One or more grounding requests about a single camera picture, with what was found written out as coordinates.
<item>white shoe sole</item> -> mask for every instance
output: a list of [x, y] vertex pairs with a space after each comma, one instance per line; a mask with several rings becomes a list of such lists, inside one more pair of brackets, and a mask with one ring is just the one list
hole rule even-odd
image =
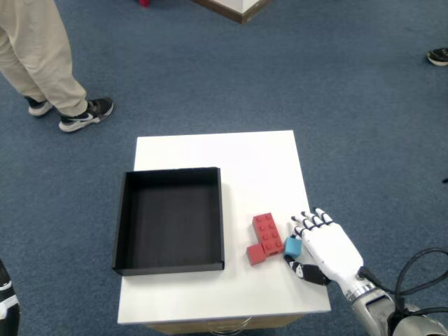
[[49, 101], [46, 101], [42, 107], [39, 107], [39, 108], [29, 107], [28, 112], [33, 117], [41, 117], [44, 114], [46, 114], [47, 112], [49, 112], [49, 110], [51, 110], [52, 108], [53, 108], [53, 105]]
[[110, 107], [110, 109], [107, 112], [105, 112], [105, 114], [103, 114], [100, 117], [93, 118], [89, 121], [76, 121], [70, 125], [65, 125], [62, 121], [59, 121], [59, 129], [66, 133], [72, 133], [72, 132], [81, 130], [84, 127], [86, 127], [92, 123], [95, 123], [95, 124], [100, 123], [101, 121], [103, 121], [107, 116], [109, 116], [112, 113], [112, 110], [113, 110], [113, 103], [112, 103], [112, 106]]
[[436, 65], [437, 67], [445, 67], [448, 65], [448, 62], [439, 62], [439, 61], [435, 61], [434, 59], [431, 59], [429, 57], [429, 54], [426, 55], [426, 58], [428, 59], [429, 62], [431, 62], [432, 64]]

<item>open black tray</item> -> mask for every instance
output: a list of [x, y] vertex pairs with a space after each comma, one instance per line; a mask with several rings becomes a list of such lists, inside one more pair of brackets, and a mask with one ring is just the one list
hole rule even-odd
[[220, 169], [125, 173], [113, 268], [125, 276], [223, 270]]

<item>red lego brick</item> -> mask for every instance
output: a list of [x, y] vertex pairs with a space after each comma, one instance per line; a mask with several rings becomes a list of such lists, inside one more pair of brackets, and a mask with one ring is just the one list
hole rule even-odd
[[261, 244], [256, 244], [248, 247], [246, 249], [246, 253], [252, 266], [262, 263], [266, 260], [265, 251], [263, 250]]
[[255, 216], [252, 224], [258, 241], [262, 244], [267, 257], [283, 251], [284, 245], [280, 239], [272, 214], [264, 213], [263, 215]]

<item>toy block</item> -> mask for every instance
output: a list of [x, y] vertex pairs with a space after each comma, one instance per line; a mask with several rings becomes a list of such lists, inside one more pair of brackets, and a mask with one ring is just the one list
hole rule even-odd
[[285, 256], [297, 258], [302, 252], [302, 241], [294, 237], [288, 237], [285, 241]]
[[247, 256], [252, 266], [262, 263], [266, 260], [265, 251], [261, 244], [256, 244], [246, 249]]
[[273, 256], [283, 251], [284, 246], [280, 240], [279, 232], [275, 225], [272, 214], [265, 213], [263, 215], [253, 217], [252, 221], [258, 241], [262, 244], [263, 250], [267, 257]]

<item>sneaker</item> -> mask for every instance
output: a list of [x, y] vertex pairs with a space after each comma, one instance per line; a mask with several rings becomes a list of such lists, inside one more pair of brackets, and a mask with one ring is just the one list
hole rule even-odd
[[426, 53], [428, 61], [437, 65], [438, 67], [444, 67], [448, 65], [448, 48], [441, 48], [429, 51]]
[[61, 115], [59, 128], [63, 132], [75, 132], [81, 128], [90, 125], [91, 123], [99, 123], [105, 117], [112, 113], [113, 101], [111, 98], [101, 98], [96, 100], [89, 100], [87, 102], [87, 110], [76, 117], [69, 117]]
[[28, 112], [34, 117], [41, 117], [53, 108], [53, 105], [48, 100], [38, 102], [31, 97], [25, 97], [25, 99], [29, 104]]

